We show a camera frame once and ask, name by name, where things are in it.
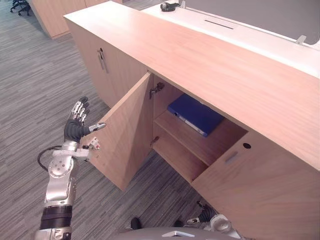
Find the blue binder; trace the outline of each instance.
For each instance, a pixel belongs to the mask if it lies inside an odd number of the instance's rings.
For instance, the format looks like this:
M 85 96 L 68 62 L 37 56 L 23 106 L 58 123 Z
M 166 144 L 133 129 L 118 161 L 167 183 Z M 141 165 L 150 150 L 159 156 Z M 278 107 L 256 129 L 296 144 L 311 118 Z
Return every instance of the blue binder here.
M 167 109 L 204 137 L 224 119 L 222 115 L 187 94 L 181 95 Z

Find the door handle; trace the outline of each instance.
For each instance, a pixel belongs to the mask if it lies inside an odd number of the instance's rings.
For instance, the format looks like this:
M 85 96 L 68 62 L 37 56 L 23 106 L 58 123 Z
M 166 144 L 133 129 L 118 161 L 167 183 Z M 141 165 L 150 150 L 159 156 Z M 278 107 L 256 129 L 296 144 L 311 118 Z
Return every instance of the door handle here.
M 102 70 L 105 70 L 104 64 L 102 62 L 103 60 L 101 59 L 100 55 L 98 55 L 98 59 L 99 59 Z
M 101 64 L 101 68 L 105 70 L 105 72 L 108 74 L 109 72 L 108 72 L 106 61 L 105 61 L 104 50 L 100 47 L 100 49 L 97 50 L 97 52 L 99 53 L 98 58 Z
M 237 152 L 237 151 L 233 152 L 233 153 L 231 154 L 231 156 L 224 161 L 224 163 L 225 163 L 225 164 L 231 164 L 231 163 L 233 163 L 233 162 L 237 159 L 237 155 L 238 155 L 238 152 Z

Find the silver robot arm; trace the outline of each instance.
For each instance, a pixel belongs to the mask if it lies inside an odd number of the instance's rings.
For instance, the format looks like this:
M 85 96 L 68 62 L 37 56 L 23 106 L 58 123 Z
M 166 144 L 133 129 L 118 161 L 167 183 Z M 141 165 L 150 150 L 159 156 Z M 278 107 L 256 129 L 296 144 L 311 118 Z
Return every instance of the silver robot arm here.
M 74 105 L 64 128 L 61 150 L 53 152 L 48 166 L 49 183 L 46 188 L 40 229 L 35 240 L 70 240 L 72 207 L 76 197 L 78 160 L 87 159 L 89 150 L 79 148 L 83 136 L 102 129 L 105 123 L 85 127 L 89 113 L 88 98 L 81 97 Z

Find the wooden cabinet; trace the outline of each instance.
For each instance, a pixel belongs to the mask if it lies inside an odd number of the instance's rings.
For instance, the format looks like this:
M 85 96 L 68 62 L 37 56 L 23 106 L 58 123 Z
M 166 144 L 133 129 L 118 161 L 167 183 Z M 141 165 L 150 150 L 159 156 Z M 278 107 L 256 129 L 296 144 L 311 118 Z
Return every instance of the wooden cabinet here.
M 85 9 L 86 3 L 84 0 L 60 0 L 62 8 L 64 9 L 64 14 L 70 14 L 75 11 Z M 63 20 L 64 24 L 66 24 L 66 20 L 64 20 L 63 15 L 61 16 L 61 19 Z
M 147 72 L 147 68 L 78 25 L 71 23 L 69 28 L 98 95 L 113 107 Z
M 157 83 L 164 88 L 150 98 Z M 202 137 L 167 111 L 183 92 L 146 73 L 100 120 L 90 162 L 124 190 L 153 148 L 245 237 L 317 239 L 319 173 L 264 136 L 225 119 Z
M 30 0 L 29 4 L 42 29 L 50 36 L 68 31 L 63 15 L 66 14 L 61 0 Z
M 319 239 L 317 79 L 112 2 L 66 19 L 113 106 L 83 144 L 98 138 L 90 161 L 115 185 L 154 149 L 241 235 Z M 208 137 L 167 111 L 184 92 L 226 117 Z
M 97 5 L 97 4 L 102 4 L 108 2 L 108 0 L 85 0 L 85 5 L 87 8 Z M 122 4 L 122 0 L 113 0 L 113 2 L 116 2 L 118 4 Z
M 153 138 L 153 86 L 147 72 L 130 91 L 100 120 L 104 130 L 82 139 L 88 144 L 99 140 L 101 151 L 94 151 L 90 162 L 121 190 L 124 190 L 151 150 Z
M 102 4 L 107 2 L 108 0 L 85 0 L 85 5 L 87 8 L 97 5 L 97 4 Z
M 29 4 L 42 29 L 51 37 L 58 38 L 69 32 L 64 15 L 85 9 L 108 0 L 29 0 Z
M 258 133 L 247 133 L 191 185 L 244 236 L 319 239 L 319 173 Z

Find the gray carpet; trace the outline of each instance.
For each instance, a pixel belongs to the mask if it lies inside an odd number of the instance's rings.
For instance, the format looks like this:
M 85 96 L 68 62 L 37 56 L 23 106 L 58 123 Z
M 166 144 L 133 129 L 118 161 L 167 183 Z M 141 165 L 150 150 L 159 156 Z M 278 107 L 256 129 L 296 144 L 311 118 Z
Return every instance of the gray carpet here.
M 158 0 L 126 1 L 137 9 Z M 48 173 L 38 153 L 63 142 L 69 110 L 89 97 L 87 124 L 108 107 L 98 98 L 70 35 L 51 40 L 33 16 L 10 13 L 0 1 L 0 239 L 33 239 L 40 225 Z M 47 165 L 50 154 L 43 158 Z M 201 196 L 152 152 L 125 192 L 90 163 L 81 162 L 72 239 L 105 240 L 140 217 L 144 227 L 171 226 L 197 216 Z

